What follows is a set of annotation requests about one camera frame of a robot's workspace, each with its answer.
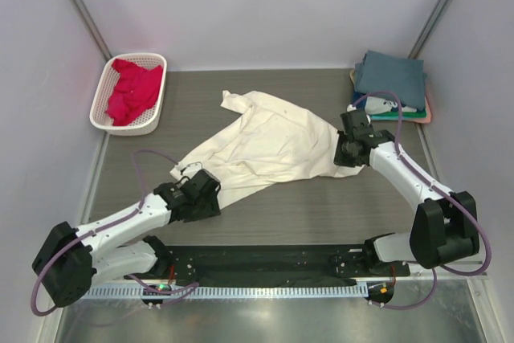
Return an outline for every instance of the white wall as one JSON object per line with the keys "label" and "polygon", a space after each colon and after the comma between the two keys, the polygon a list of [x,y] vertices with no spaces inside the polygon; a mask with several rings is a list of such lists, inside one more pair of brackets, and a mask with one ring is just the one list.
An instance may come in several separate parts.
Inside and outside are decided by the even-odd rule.
{"label": "white wall", "polygon": [[31,264],[56,223],[80,218],[103,60],[68,0],[0,0],[0,48],[1,340],[34,343]]}
{"label": "white wall", "polygon": [[469,190],[492,241],[489,273],[514,314],[514,8],[453,0],[422,57],[433,87],[427,132],[444,179]]}
{"label": "white wall", "polygon": [[84,0],[114,54],[181,70],[349,67],[408,55],[436,0]]}

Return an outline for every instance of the pink cloth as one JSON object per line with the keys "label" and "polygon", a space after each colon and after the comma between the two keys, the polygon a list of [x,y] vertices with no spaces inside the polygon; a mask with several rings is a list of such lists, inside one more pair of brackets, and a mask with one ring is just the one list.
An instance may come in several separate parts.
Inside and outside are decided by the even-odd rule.
{"label": "pink cloth", "polygon": [[120,73],[120,79],[109,97],[105,112],[114,120],[113,126],[126,126],[156,104],[162,66],[146,70],[128,60],[116,59],[112,68]]}

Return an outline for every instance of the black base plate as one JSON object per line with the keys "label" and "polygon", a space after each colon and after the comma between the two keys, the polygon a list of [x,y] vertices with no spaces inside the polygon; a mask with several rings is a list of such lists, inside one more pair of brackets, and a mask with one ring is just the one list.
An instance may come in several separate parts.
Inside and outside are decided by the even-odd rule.
{"label": "black base plate", "polygon": [[391,266],[397,277],[410,274],[401,262],[369,269],[361,244],[168,248],[178,285],[198,281],[205,287],[228,288],[338,287],[355,285],[360,277],[390,277]]}

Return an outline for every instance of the dark gray table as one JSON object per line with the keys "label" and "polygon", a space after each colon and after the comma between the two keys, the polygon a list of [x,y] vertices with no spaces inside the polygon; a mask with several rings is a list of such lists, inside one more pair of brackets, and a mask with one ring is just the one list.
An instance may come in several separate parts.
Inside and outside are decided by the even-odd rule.
{"label": "dark gray table", "polygon": [[[165,151],[177,159],[233,122],[238,114],[219,105],[222,90],[267,92],[308,108],[337,128],[352,92],[349,70],[201,71],[167,75],[161,121],[142,137],[110,137],[91,220],[140,197],[130,153]],[[376,123],[394,133],[395,123]],[[402,143],[427,168],[414,124],[405,123]],[[148,185],[169,180],[171,164],[141,155]],[[414,215],[403,197],[371,168],[356,177],[314,178],[275,184],[198,223],[174,223],[151,231],[168,244],[360,243],[387,232],[409,231]]]}

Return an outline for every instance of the white plastic basket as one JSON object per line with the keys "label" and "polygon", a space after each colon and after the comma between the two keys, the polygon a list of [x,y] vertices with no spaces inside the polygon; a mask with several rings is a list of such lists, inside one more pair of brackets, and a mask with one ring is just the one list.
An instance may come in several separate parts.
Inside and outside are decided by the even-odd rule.
{"label": "white plastic basket", "polygon": [[[120,74],[111,66],[115,59],[128,60],[148,70],[161,65],[163,70],[161,90],[159,91],[159,97],[157,98],[155,106],[143,112],[133,123],[127,126],[112,126],[112,118],[105,112],[112,90],[120,78]],[[93,105],[89,113],[91,123],[98,129],[103,129],[107,133],[115,136],[141,136],[151,133],[157,127],[159,118],[161,117],[167,66],[168,64],[163,56],[147,52],[123,54],[110,59],[104,67],[98,88],[96,89],[95,99],[93,100]]]}

